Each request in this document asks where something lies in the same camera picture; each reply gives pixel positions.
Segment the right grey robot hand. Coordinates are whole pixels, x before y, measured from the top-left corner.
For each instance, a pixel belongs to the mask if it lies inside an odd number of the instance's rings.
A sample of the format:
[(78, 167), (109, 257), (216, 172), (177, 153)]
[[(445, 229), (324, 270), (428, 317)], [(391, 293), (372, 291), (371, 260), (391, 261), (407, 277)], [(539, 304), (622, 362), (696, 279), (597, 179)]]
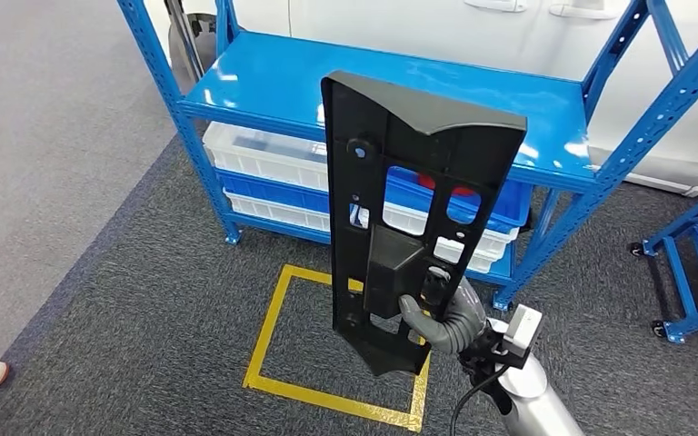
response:
[(444, 353), (462, 352), (488, 327), (482, 302), (473, 286), (462, 278), (444, 312), (437, 321), (425, 315), (413, 296), (399, 297), (404, 321), (432, 346)]

